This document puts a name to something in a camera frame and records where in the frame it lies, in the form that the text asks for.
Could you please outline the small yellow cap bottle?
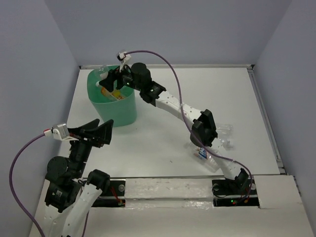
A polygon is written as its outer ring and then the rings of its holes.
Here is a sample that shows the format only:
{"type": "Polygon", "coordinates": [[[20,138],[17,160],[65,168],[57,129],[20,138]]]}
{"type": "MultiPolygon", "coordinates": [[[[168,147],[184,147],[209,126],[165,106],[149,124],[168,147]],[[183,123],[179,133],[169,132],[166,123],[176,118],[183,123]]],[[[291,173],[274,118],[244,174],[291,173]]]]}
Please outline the small yellow cap bottle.
{"type": "Polygon", "coordinates": [[[109,68],[106,65],[103,65],[94,70],[94,74],[98,78],[98,80],[106,79],[108,76],[108,73],[109,73],[109,68]]]}

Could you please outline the orange label tea bottle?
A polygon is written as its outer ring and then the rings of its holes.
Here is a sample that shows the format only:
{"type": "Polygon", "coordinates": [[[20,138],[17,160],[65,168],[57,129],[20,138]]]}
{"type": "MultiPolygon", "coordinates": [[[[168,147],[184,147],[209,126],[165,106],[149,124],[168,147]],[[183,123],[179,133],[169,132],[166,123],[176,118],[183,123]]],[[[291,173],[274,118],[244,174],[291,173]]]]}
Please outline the orange label tea bottle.
{"type": "Polygon", "coordinates": [[[100,88],[101,94],[111,101],[119,101],[125,99],[125,96],[121,93],[120,90],[115,89],[113,92],[109,92],[106,88],[102,87],[99,84],[99,81],[96,82],[96,86],[100,88]]]}

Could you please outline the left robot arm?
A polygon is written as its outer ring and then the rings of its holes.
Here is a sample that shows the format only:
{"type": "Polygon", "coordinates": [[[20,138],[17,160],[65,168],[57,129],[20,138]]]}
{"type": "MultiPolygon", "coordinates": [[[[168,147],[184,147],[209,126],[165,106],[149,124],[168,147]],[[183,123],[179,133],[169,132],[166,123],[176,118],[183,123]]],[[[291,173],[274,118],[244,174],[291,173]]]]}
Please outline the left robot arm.
{"type": "Polygon", "coordinates": [[[86,163],[93,147],[108,145],[114,121],[100,123],[95,119],[77,128],[66,124],[45,130],[45,136],[70,143],[68,157],[55,156],[47,164],[45,179],[49,181],[45,196],[43,232],[47,237],[74,237],[93,203],[108,192],[110,176],[98,169],[83,182],[86,163]]]}

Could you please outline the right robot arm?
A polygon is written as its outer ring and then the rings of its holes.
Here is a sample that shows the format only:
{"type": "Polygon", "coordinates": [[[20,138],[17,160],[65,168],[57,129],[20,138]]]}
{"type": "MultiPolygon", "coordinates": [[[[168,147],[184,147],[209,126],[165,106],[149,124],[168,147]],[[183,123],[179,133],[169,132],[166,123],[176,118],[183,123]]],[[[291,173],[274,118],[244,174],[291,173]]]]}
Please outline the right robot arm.
{"type": "Polygon", "coordinates": [[[211,150],[218,133],[213,114],[210,110],[195,109],[183,103],[182,96],[176,98],[164,86],[155,82],[147,66],[135,63],[132,66],[120,65],[110,69],[96,82],[97,87],[113,93],[124,87],[139,92],[143,101],[162,109],[180,119],[190,133],[191,142],[203,148],[212,156],[225,177],[225,183],[231,193],[250,191],[253,178],[250,170],[237,160],[224,157],[211,150]]]}

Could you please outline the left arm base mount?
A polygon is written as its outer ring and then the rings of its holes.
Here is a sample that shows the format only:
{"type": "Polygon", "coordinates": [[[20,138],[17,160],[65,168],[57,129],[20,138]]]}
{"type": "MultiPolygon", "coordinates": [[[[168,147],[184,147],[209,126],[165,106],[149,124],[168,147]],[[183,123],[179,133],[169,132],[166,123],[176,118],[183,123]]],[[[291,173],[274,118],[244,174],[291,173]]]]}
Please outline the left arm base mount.
{"type": "Polygon", "coordinates": [[[125,207],[125,179],[111,179],[110,186],[106,192],[94,202],[92,207],[123,208],[125,207]]]}

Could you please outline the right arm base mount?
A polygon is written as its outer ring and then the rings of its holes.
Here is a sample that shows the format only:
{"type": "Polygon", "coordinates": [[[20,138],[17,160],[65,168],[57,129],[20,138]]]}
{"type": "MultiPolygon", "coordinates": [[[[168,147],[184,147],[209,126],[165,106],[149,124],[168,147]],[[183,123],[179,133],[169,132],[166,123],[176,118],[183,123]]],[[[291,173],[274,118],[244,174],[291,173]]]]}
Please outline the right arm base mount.
{"type": "Polygon", "coordinates": [[[211,190],[214,207],[260,206],[255,181],[250,186],[248,180],[246,186],[239,189],[230,187],[226,179],[215,179],[211,190]]]}

